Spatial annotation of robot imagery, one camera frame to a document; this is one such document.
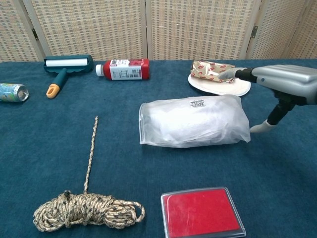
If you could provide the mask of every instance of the plastic bag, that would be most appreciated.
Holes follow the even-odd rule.
[[[250,141],[249,120],[234,95],[143,103],[140,144],[188,148]]]

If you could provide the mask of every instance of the white plate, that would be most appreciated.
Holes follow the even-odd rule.
[[[204,92],[224,95],[232,94],[238,97],[245,95],[250,91],[251,83],[236,78],[233,83],[218,83],[208,81],[206,79],[200,79],[196,77],[188,76],[188,82],[195,88]]]

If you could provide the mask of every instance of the blue carpet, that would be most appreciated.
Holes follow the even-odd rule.
[[[237,67],[297,64],[317,59],[223,60]],[[296,106],[270,133],[251,142],[189,149],[139,145],[144,102],[207,95],[187,81],[191,60],[152,61],[149,81],[107,81],[94,71],[71,76],[59,95],[42,62],[4,62],[1,82],[22,83],[30,98],[0,103],[0,237],[163,238],[162,193],[225,186],[248,238],[317,237],[317,106]],[[277,104],[252,84],[242,97],[250,126]],[[41,233],[34,211],[64,190],[83,192],[94,117],[99,116],[89,192],[138,201],[143,222],[124,230],[73,226]]]

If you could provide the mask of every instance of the red bottle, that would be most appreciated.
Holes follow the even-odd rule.
[[[147,80],[149,79],[148,59],[112,59],[104,65],[96,65],[97,76],[108,80]]]

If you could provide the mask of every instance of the coiled rope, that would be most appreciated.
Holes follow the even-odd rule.
[[[38,230],[53,232],[63,226],[69,228],[71,225],[77,224],[84,226],[105,224],[110,228],[123,229],[143,220],[145,209],[138,202],[116,200],[112,196],[88,193],[97,124],[98,116],[95,117],[93,128],[84,193],[74,195],[66,190],[57,198],[41,205],[33,216],[33,223]],[[141,210],[139,217],[137,217],[135,207]]]

